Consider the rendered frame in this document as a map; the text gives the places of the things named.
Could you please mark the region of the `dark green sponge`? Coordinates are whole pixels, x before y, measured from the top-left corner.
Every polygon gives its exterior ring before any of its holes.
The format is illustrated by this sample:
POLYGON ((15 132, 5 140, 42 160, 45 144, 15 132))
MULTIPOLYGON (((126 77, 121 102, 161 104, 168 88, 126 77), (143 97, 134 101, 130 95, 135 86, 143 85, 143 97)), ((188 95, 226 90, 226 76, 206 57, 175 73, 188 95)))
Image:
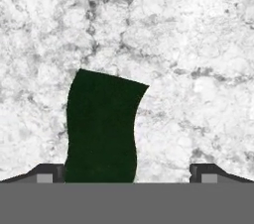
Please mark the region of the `dark green sponge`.
POLYGON ((146 84, 81 69, 68 93, 67 182, 133 182, 134 123, 146 84))

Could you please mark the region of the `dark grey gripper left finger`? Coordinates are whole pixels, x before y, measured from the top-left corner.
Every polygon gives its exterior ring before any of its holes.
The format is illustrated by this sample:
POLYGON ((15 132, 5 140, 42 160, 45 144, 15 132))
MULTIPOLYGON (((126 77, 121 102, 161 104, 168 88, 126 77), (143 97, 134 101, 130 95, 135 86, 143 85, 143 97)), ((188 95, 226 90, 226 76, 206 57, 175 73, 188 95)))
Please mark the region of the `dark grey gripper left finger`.
POLYGON ((27 173, 16 175, 0 183, 64 183, 64 164, 39 164, 27 173))

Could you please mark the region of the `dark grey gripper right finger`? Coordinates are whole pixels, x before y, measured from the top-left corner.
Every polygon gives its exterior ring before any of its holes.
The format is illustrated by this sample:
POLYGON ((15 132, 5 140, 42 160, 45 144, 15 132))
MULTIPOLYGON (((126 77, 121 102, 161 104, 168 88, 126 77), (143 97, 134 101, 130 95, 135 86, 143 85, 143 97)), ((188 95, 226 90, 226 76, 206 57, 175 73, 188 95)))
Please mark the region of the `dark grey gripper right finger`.
POLYGON ((216 164, 191 164, 190 183, 254 183, 241 176, 226 172, 216 164))

